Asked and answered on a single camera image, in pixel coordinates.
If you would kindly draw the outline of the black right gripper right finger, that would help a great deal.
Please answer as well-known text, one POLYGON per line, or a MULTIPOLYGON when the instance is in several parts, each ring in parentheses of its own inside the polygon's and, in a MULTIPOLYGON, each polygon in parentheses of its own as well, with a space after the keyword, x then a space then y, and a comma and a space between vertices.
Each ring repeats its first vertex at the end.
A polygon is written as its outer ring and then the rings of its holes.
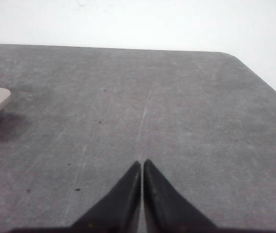
POLYGON ((228 172, 143 165, 146 228, 156 233, 276 233, 276 189, 228 172))

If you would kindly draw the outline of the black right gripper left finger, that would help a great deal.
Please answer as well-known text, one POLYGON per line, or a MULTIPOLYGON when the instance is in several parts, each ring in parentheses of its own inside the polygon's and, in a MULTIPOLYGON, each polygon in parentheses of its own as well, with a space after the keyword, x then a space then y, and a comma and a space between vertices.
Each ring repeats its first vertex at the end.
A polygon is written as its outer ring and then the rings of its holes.
POLYGON ((134 162, 110 192, 71 226, 17 228, 11 233, 136 233, 141 204, 141 165, 134 162))

